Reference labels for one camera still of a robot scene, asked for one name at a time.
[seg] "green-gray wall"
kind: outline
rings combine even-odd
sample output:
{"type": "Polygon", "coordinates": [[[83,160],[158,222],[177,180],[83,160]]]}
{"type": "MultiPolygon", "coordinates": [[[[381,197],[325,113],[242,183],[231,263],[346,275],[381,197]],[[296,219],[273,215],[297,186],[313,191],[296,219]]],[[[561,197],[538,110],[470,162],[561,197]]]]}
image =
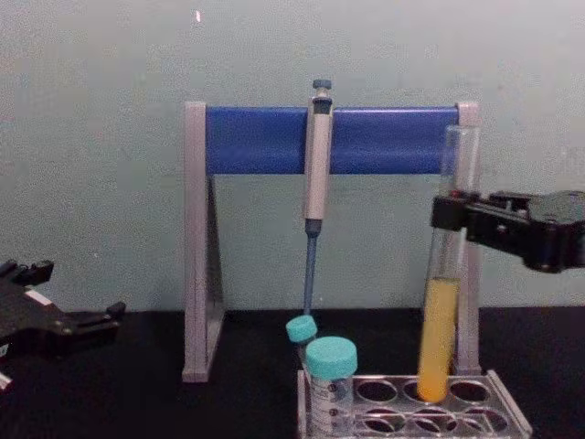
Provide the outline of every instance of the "green-gray wall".
{"type": "MultiPolygon", "coordinates": [[[[183,304],[182,102],[482,104],[484,191],[585,187],[585,3],[0,4],[0,257],[50,258],[67,309],[183,304]]],[[[436,177],[334,177],[316,304],[420,305],[436,177]]],[[[220,177],[230,308],[301,305],[301,177],[220,177]]],[[[585,274],[483,251],[484,305],[576,305],[585,274]]]]}

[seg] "teal screw cap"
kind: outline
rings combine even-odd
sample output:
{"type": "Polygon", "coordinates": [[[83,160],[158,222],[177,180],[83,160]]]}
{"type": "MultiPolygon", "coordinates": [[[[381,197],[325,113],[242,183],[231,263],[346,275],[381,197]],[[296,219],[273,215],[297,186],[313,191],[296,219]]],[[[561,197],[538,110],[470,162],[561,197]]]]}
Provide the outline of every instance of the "teal screw cap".
{"type": "Polygon", "coordinates": [[[357,349],[342,337],[321,337],[307,346],[307,369],[321,380],[340,380],[356,373],[357,349]]]}
{"type": "Polygon", "coordinates": [[[298,316],[286,324],[286,332],[292,343],[303,343],[317,333],[317,325],[312,316],[298,316]]]}

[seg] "test tube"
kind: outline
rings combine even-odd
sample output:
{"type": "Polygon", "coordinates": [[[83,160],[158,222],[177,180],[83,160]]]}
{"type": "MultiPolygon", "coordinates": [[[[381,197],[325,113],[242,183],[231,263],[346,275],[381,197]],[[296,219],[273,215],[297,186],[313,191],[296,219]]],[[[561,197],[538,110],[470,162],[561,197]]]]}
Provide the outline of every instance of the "test tube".
{"type": "MultiPolygon", "coordinates": [[[[479,128],[450,125],[442,152],[441,192],[473,192],[478,187],[479,128]]],[[[435,229],[427,272],[417,392],[426,402],[447,396],[455,340],[465,230],[435,229]]]]}

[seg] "black table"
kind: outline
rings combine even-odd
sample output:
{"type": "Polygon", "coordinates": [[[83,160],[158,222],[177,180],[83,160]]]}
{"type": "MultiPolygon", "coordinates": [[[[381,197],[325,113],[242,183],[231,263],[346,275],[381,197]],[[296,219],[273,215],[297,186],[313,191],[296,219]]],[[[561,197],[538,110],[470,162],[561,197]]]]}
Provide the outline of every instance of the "black table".
{"type": "MultiPolygon", "coordinates": [[[[118,343],[62,361],[14,359],[2,371],[2,439],[294,438],[289,311],[231,312],[207,384],[181,383],[181,313],[133,313],[118,343]]],[[[358,347],[358,373],[414,374],[419,310],[320,311],[321,335],[358,347]]],[[[585,308],[481,311],[480,358],[536,438],[585,437],[585,308]]]]}

